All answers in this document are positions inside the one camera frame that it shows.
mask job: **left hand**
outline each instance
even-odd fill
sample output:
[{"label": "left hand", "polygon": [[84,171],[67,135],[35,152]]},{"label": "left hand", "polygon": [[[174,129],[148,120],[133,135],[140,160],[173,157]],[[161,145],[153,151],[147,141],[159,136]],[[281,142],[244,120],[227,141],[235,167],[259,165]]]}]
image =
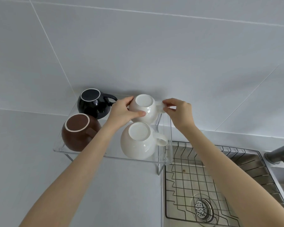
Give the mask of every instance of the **left hand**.
[{"label": "left hand", "polygon": [[105,125],[111,126],[112,129],[117,131],[120,127],[127,124],[131,119],[145,116],[145,111],[133,112],[128,110],[127,107],[133,98],[133,96],[129,96],[124,99],[118,99],[117,102],[111,107],[110,115]]}]

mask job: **clear acrylic shelf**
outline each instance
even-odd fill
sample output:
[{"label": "clear acrylic shelf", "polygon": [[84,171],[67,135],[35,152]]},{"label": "clear acrylic shelf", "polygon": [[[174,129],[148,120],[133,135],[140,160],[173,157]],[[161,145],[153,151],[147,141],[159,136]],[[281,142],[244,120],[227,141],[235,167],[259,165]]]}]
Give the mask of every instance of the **clear acrylic shelf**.
[{"label": "clear acrylic shelf", "polygon": [[[68,117],[77,114],[77,104],[73,107]],[[106,122],[106,119],[99,119],[99,122],[101,125],[103,125]],[[168,138],[168,144],[166,146],[158,146],[158,150],[149,158],[145,160],[135,160],[128,158],[121,149],[120,146],[120,138],[123,130],[127,126],[120,128],[116,134],[113,136],[113,138],[110,141],[110,144],[106,150],[106,153],[104,157],[106,158],[112,158],[112,159],[120,159],[120,160],[130,160],[130,161],[137,161],[137,162],[146,162],[146,163],[156,163],[159,166],[159,172],[162,170],[162,167],[166,164],[171,164],[173,160],[173,154],[172,154],[172,135],[171,135],[171,119],[168,114],[159,114],[157,120],[154,122],[154,124],[151,125],[151,127],[161,133],[164,134]],[[75,152],[67,148],[67,146],[64,144],[61,132],[54,144],[53,150],[55,152],[60,152],[64,154],[76,154],[78,155],[80,152]]]}]

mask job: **wire rack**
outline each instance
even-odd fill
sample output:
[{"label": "wire rack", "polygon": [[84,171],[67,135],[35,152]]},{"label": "wire rack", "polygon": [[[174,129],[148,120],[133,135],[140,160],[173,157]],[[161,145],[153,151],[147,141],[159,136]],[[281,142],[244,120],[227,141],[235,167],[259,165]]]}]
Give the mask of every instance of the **wire rack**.
[{"label": "wire rack", "polygon": [[[282,206],[282,199],[257,151],[217,146],[228,158],[262,185]],[[203,226],[242,227],[189,143],[173,142],[173,162],[165,166],[165,215]]]}]

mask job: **ceramic mug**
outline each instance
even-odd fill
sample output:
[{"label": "ceramic mug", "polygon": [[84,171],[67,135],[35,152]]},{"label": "ceramic mug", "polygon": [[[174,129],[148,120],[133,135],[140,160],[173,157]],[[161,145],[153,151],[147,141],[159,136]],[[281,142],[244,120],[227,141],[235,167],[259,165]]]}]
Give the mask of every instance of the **ceramic mug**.
[{"label": "ceramic mug", "polygon": [[83,151],[101,129],[94,117],[83,113],[68,118],[61,131],[65,145],[72,151]]},{"label": "ceramic mug", "polygon": [[144,122],[134,122],[128,125],[121,135],[121,149],[131,159],[147,159],[152,156],[157,146],[167,144],[168,139],[165,135],[155,132]]},{"label": "ceramic mug", "polygon": [[132,119],[133,122],[145,122],[152,124],[160,113],[165,113],[163,108],[164,103],[155,101],[150,95],[138,95],[136,96],[129,105],[130,111],[145,111],[146,115],[140,118]]},{"label": "ceramic mug", "polygon": [[78,111],[80,113],[91,115],[96,119],[101,119],[109,113],[110,107],[113,105],[108,98],[117,101],[115,96],[105,94],[98,89],[86,89],[78,98]]}]

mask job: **right hand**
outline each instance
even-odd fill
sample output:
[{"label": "right hand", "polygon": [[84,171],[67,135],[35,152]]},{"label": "right hand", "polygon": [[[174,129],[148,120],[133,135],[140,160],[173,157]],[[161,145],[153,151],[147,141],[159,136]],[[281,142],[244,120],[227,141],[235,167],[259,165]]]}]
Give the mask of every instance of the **right hand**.
[{"label": "right hand", "polygon": [[195,126],[190,103],[174,98],[165,99],[163,103],[166,105],[163,110],[170,116],[179,131],[187,126]]}]

